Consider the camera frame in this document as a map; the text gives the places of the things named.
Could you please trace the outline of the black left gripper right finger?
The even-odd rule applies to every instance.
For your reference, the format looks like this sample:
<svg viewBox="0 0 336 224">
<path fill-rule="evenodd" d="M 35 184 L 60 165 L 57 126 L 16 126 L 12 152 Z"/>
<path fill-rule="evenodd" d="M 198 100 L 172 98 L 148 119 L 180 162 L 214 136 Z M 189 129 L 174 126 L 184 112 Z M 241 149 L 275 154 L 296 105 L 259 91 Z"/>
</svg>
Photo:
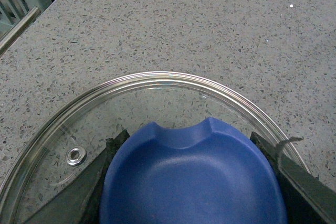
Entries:
<svg viewBox="0 0 336 224">
<path fill-rule="evenodd" d="M 273 146 L 252 132 L 250 140 L 265 155 L 276 175 L 289 223 L 335 223 L 335 192 L 283 153 L 287 144 L 302 138 L 291 137 Z"/>
</svg>

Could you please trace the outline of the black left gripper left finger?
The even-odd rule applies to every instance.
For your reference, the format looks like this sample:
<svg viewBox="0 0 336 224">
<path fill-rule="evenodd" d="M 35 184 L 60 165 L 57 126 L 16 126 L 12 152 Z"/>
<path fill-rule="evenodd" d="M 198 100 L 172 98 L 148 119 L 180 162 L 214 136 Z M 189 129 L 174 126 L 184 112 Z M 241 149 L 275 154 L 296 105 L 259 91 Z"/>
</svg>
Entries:
<svg viewBox="0 0 336 224">
<path fill-rule="evenodd" d="M 123 130 L 115 138 L 105 139 L 105 149 L 25 223 L 98 223 L 104 178 L 113 157 L 129 137 Z"/>
</svg>

